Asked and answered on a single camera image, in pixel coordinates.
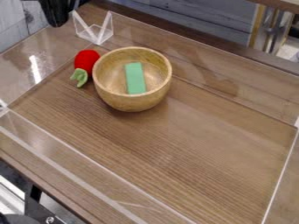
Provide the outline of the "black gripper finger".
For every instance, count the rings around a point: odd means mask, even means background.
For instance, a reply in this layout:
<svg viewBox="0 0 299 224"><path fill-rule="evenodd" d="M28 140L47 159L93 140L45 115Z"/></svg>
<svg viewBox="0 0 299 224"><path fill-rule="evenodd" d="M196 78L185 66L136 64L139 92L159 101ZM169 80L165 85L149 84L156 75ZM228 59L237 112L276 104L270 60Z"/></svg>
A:
<svg viewBox="0 0 299 224"><path fill-rule="evenodd" d="M73 10L76 0L60 0L59 26L63 26L69 19L69 12Z"/></svg>
<svg viewBox="0 0 299 224"><path fill-rule="evenodd" d="M55 16L55 1L53 0L39 0L41 10L47 21L52 27L57 26L56 16Z"/></svg>

